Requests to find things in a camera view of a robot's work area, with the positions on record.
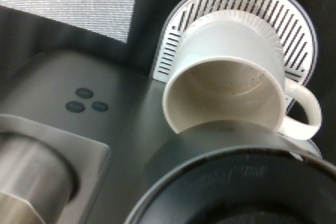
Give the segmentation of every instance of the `cup handle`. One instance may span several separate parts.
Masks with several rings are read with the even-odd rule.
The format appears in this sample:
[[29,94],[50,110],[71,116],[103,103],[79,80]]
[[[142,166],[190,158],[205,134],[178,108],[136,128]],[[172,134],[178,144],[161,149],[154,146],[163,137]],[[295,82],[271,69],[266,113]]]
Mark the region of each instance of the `cup handle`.
[[278,133],[298,140],[307,140],[316,134],[322,123],[320,107],[311,92],[290,79],[284,79],[286,95],[292,97],[302,106],[307,114],[308,124],[302,124],[284,116]]

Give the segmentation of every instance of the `metal cylinder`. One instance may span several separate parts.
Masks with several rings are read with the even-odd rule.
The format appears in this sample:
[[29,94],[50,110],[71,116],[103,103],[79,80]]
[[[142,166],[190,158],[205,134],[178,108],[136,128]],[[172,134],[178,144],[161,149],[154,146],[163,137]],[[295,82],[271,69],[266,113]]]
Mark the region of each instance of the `metal cylinder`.
[[0,135],[1,224],[53,224],[74,190],[71,169],[37,140]]

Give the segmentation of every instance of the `button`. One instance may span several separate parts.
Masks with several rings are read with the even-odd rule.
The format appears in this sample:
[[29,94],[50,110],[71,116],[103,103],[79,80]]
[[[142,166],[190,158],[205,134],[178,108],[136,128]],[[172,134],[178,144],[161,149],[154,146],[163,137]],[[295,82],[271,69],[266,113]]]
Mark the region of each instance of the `button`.
[[80,113],[85,110],[85,106],[80,102],[76,101],[70,101],[65,104],[65,109],[71,112],[71,113]]
[[82,99],[89,99],[92,97],[92,91],[86,88],[76,89],[76,96]]
[[104,112],[107,110],[107,105],[103,102],[95,101],[91,104],[91,108],[92,108],[92,110],[98,111],[98,112]]

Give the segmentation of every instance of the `drip tray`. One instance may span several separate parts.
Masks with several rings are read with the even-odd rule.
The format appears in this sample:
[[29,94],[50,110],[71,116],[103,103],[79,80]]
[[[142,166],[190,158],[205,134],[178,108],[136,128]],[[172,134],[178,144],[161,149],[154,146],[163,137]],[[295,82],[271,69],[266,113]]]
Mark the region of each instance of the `drip tray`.
[[[241,10],[262,18],[275,29],[283,46],[286,77],[305,85],[316,63],[316,34],[308,16],[293,0],[185,0],[166,20],[155,60],[152,79],[166,83],[175,50],[184,30],[203,15],[220,10]],[[287,110],[292,99],[286,98]]]

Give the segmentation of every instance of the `cup rim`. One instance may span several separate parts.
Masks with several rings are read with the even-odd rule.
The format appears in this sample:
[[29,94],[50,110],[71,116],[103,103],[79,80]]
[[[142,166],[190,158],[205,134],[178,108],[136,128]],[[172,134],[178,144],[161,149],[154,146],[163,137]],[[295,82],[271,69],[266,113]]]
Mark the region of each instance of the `cup rim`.
[[163,107],[163,115],[164,115],[164,119],[166,119],[166,122],[173,130],[175,133],[179,133],[181,131],[184,130],[178,130],[175,125],[173,125],[173,122],[172,122],[172,119],[170,119],[170,116],[169,116],[169,113],[167,113],[167,98],[169,98],[169,90],[170,90],[170,87],[176,81],[176,79],[181,77],[181,74],[194,66],[206,63],[206,62],[214,62],[214,61],[230,61],[230,62],[238,62],[238,63],[242,63],[245,65],[248,65],[253,69],[257,69],[257,70],[262,70],[274,88],[275,88],[275,93],[277,93],[277,96],[280,98],[280,116],[277,118],[277,122],[275,122],[275,126],[271,128],[272,131],[277,131],[278,128],[280,128],[280,125],[281,125],[281,121],[283,121],[283,118],[284,118],[284,112],[286,112],[286,106],[284,106],[284,97],[280,97],[284,95],[284,88],[281,88],[275,78],[272,77],[271,73],[268,72],[266,69],[263,69],[257,64],[254,64],[253,62],[250,62],[248,60],[245,59],[241,59],[238,57],[232,57],[232,56],[212,56],[212,57],[206,57],[203,59],[200,59],[197,62],[193,62],[190,63],[182,69],[176,70],[173,72],[173,74],[170,74],[170,79],[167,80],[166,82],[166,86],[164,86],[164,91],[163,91],[163,97],[161,97],[161,107]]

